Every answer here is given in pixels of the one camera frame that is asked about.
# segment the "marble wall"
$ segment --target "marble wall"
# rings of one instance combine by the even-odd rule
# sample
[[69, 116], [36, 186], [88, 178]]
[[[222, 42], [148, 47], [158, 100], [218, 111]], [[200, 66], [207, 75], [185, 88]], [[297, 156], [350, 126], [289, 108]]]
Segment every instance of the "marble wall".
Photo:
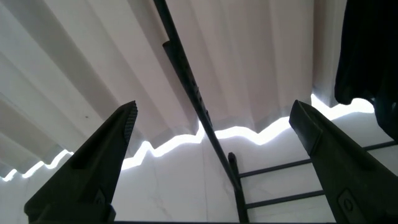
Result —
[[[349, 114], [334, 122], [362, 146], [391, 140], [373, 114]], [[236, 154], [240, 172], [308, 158], [291, 129], [262, 146], [244, 138], [220, 142], [226, 154]], [[398, 174], [398, 147], [371, 154]], [[28, 179], [16, 175], [0, 181], [1, 220], [27, 223], [24, 203], [55, 170], [43, 167]], [[242, 185], [247, 203], [321, 189], [311, 164], [248, 177]], [[201, 144], [184, 144], [162, 157], [147, 154], [140, 166], [122, 171], [113, 205], [117, 220], [238, 222], [233, 188], [206, 137]], [[335, 221], [324, 196], [255, 208], [249, 217], [252, 222]]]

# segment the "corrugated white panel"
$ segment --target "corrugated white panel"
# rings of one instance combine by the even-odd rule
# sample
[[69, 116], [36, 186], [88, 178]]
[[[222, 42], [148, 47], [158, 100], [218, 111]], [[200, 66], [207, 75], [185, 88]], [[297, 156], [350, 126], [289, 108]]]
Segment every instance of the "corrugated white panel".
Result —
[[[260, 132], [315, 86], [333, 104], [345, 1], [167, 1], [215, 129]], [[195, 134], [152, 1], [0, 3], [0, 176], [76, 151], [137, 101], [128, 157]]]

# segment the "metal bar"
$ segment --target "metal bar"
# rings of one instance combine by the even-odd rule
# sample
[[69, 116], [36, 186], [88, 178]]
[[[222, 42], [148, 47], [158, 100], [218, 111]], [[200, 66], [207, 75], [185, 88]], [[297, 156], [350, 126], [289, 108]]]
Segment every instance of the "metal bar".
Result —
[[188, 58], [185, 55], [180, 37], [178, 36], [177, 30], [174, 26], [174, 22], [170, 15], [167, 4], [164, 0], [154, 0], [154, 3], [159, 13], [160, 19], [162, 20], [163, 26], [165, 27], [166, 33], [170, 39], [163, 44], [163, 48], [165, 49], [166, 54], [169, 57], [169, 60], [172, 63], [173, 68], [177, 73], [178, 78], [184, 87], [184, 90], [187, 93], [201, 124], [203, 125], [203, 129], [205, 130], [211, 145], [214, 147], [218, 159], [220, 160], [221, 165], [223, 165], [229, 180], [231, 181], [235, 190], [240, 190], [241, 188], [238, 184], [238, 178], [237, 176], [235, 177], [235, 175], [233, 175], [233, 171], [228, 164], [228, 160], [223, 149], [221, 148], [221, 144], [213, 130], [213, 125], [211, 124], [208, 111], [206, 110], [205, 104], [200, 96], [199, 89], [188, 62]]
[[[375, 144], [375, 145], [372, 145], [372, 146], [366, 146], [366, 147], [363, 147], [363, 149], [365, 151], [370, 151], [370, 150], [382, 149], [384, 147], [390, 147], [390, 146], [395, 146], [395, 145], [397, 145], [397, 143], [395, 141], [389, 141], [389, 142], [384, 142], [384, 143], [380, 143], [380, 144]], [[242, 174], [239, 174], [239, 178], [250, 177], [250, 176], [253, 176], [253, 175], [263, 174], [263, 173], [266, 173], [266, 172], [286, 169], [286, 168], [300, 166], [300, 165], [309, 164], [309, 163], [311, 163], [311, 159], [304, 159], [302, 161], [290, 162], [288, 164], [282, 164], [282, 165], [279, 165], [279, 166], [268, 167], [268, 168], [264, 168], [264, 169], [244, 172]]]
[[[236, 162], [236, 156], [232, 152], [228, 154], [228, 162], [232, 168], [232, 171], [236, 177], [239, 175], [238, 164]], [[235, 190], [235, 201], [236, 209], [238, 210], [238, 217], [240, 223], [249, 223], [248, 210], [246, 209], [246, 202], [244, 201], [244, 194], [241, 179], [238, 179], [238, 184], [240, 186], [239, 190]]]
[[304, 194], [292, 195], [292, 196], [287, 196], [287, 197], [282, 197], [282, 198], [275, 198], [272, 200], [265, 200], [265, 201], [261, 201], [261, 202], [254, 202], [254, 203], [246, 204], [246, 209], [257, 208], [257, 207], [262, 207], [262, 206], [267, 206], [267, 205], [273, 205], [273, 204], [282, 203], [282, 202], [290, 202], [293, 200], [305, 199], [305, 198], [309, 198], [309, 197], [316, 197], [316, 196], [321, 196], [324, 194], [325, 193], [323, 192], [323, 190], [317, 190], [314, 192], [308, 192], [308, 193], [304, 193]]

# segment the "curtain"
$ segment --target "curtain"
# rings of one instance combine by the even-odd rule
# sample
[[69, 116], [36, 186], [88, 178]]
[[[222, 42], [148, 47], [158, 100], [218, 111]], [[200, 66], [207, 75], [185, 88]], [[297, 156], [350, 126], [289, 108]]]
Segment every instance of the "curtain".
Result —
[[[258, 133], [312, 93], [336, 104], [344, 0], [167, 4], [215, 130]], [[132, 100], [126, 157], [196, 134], [165, 41], [152, 1], [0, 0], [0, 176], [76, 151]]]

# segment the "light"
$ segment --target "light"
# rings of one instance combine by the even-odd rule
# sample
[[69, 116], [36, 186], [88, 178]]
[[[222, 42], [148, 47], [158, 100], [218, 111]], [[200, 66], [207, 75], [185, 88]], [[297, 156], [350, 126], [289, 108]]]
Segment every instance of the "light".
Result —
[[[332, 108], [329, 108], [327, 105], [322, 103], [314, 94], [311, 94], [311, 105], [316, 108], [319, 112], [321, 112], [325, 117], [329, 120], [333, 120], [342, 116], [345, 116], [350, 113], [374, 113], [373, 105], [363, 99], [354, 99], [350, 105], [336, 105]], [[232, 137], [243, 137], [247, 140], [253, 142], [257, 145], [263, 145], [271, 140], [273, 140], [280, 133], [290, 128], [289, 117], [279, 118], [277, 121], [270, 124], [260, 133], [256, 133], [249, 128], [235, 126], [232, 128], [215, 131], [216, 137], [218, 139], [228, 139]], [[169, 141], [165, 142], [163, 145], [159, 146], [157, 149], [154, 149], [150, 142], [144, 141], [140, 148], [137, 150], [133, 157], [127, 158], [123, 160], [121, 170], [130, 169], [132, 167], [136, 167], [142, 164], [147, 152], [152, 153], [154, 157], [161, 157], [164, 154], [170, 152], [175, 149], [177, 146], [181, 144], [191, 143], [191, 144], [199, 144], [201, 143], [203, 137], [205, 136], [205, 130], [203, 126], [199, 122], [199, 129], [196, 135], [191, 134], [182, 134], [179, 136], [175, 136]], [[73, 152], [68, 152], [64, 149], [60, 154], [58, 154], [50, 165], [45, 165], [48, 169], [55, 168], [60, 160], [66, 156], [67, 154], [73, 155]], [[37, 171], [40, 167], [42, 167], [44, 163], [42, 161], [38, 162], [32, 168], [30, 168], [25, 174], [22, 175], [23, 178], [28, 178], [35, 171]], [[14, 177], [17, 171], [13, 169], [8, 173], [8, 175], [3, 178], [4, 181], [9, 181]]]

